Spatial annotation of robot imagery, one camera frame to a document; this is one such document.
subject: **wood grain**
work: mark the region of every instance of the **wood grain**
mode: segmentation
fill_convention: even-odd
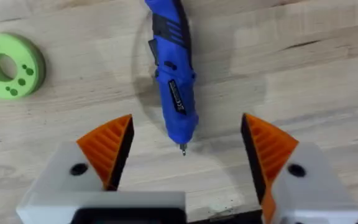
[[[183,3],[200,114],[185,158],[163,127],[143,1],[0,0],[0,32],[48,64],[39,91],[0,100],[0,223],[20,223],[14,208],[59,142],[128,113],[121,190],[184,190],[190,221],[259,207],[243,112],[321,146],[358,203],[358,1]]]

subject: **blue rotary tool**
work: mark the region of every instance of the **blue rotary tool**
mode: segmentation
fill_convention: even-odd
[[[180,0],[145,0],[153,12],[154,38],[149,41],[169,137],[186,155],[187,143],[198,124],[191,64],[191,37]]]

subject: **hole in ring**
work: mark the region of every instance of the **hole in ring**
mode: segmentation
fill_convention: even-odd
[[[0,54],[0,81],[9,82],[17,75],[16,63],[13,59],[6,55]]]

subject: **black screw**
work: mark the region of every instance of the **black screw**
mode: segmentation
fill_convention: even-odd
[[[70,169],[71,175],[82,175],[88,170],[88,165],[82,163],[82,164],[75,164]]]
[[[301,165],[298,164],[290,164],[288,166],[288,171],[290,174],[294,175],[295,177],[304,177],[306,175],[305,168],[303,168]]]

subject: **green dot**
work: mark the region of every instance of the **green dot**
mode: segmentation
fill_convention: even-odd
[[[18,79],[18,81],[17,81],[17,82],[18,82],[18,83],[19,83],[19,85],[21,85],[21,86],[25,85],[25,80],[24,80],[24,79],[22,79],[22,78]]]
[[[26,72],[28,75],[34,74],[34,71],[33,71],[31,68],[26,69],[25,72]]]
[[[12,95],[12,96],[16,96],[16,95],[17,95],[17,90],[11,89],[11,95]]]

